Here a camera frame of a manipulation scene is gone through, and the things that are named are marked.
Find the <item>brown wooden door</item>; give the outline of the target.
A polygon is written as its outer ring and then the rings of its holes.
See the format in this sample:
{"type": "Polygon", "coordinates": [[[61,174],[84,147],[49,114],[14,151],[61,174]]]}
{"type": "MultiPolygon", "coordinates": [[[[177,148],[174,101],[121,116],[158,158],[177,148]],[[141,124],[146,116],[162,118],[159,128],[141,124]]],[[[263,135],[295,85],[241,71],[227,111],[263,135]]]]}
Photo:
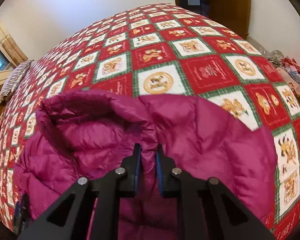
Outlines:
{"type": "Polygon", "coordinates": [[[175,3],[224,25],[243,39],[249,35],[251,0],[175,0],[175,3]]]}

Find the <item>red patchwork bear bedspread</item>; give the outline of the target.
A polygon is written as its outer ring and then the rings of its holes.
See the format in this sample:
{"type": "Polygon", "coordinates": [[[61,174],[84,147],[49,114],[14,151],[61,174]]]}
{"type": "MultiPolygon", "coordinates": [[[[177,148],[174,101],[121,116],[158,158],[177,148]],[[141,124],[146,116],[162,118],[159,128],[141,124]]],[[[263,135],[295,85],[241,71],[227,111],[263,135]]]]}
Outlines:
{"type": "Polygon", "coordinates": [[[13,166],[34,133],[43,99],[73,89],[170,93],[202,96],[250,129],[270,128],[278,161],[266,225],[286,239],[300,221],[300,103],[284,75],[230,29],[172,4],[95,22],[32,65],[0,116],[0,220],[12,226],[13,166]]]}

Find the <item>grey striped pillow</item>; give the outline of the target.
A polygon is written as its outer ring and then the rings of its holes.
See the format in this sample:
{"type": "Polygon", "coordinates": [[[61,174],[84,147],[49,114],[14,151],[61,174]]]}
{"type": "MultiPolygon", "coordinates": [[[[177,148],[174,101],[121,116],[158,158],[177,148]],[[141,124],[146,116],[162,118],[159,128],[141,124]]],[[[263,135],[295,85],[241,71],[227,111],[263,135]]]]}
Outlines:
{"type": "Polygon", "coordinates": [[[26,72],[31,67],[33,60],[26,60],[20,63],[16,68],[11,72],[10,76],[7,78],[3,84],[0,91],[0,104],[9,100],[9,98],[14,94],[15,90],[21,83],[26,72]]]}

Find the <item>beige patterned curtain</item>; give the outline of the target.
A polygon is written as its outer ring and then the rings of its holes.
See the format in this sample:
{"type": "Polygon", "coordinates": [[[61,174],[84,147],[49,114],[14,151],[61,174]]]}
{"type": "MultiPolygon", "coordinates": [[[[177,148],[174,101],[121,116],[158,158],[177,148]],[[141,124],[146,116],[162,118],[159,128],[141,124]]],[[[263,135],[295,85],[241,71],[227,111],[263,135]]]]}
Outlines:
{"type": "Polygon", "coordinates": [[[28,57],[24,54],[13,37],[10,35],[10,32],[1,22],[0,51],[14,67],[18,66],[20,63],[25,62],[28,59],[28,57]]]}

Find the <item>pile of clothes on floor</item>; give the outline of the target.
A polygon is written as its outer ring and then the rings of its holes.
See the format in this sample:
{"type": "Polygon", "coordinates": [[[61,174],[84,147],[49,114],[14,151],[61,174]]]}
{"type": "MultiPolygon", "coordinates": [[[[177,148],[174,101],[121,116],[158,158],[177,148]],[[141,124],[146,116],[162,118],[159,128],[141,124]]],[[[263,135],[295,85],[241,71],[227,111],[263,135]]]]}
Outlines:
{"type": "Polygon", "coordinates": [[[293,93],[300,96],[300,65],[296,60],[284,57],[278,50],[271,51],[266,58],[283,77],[293,93]]]}

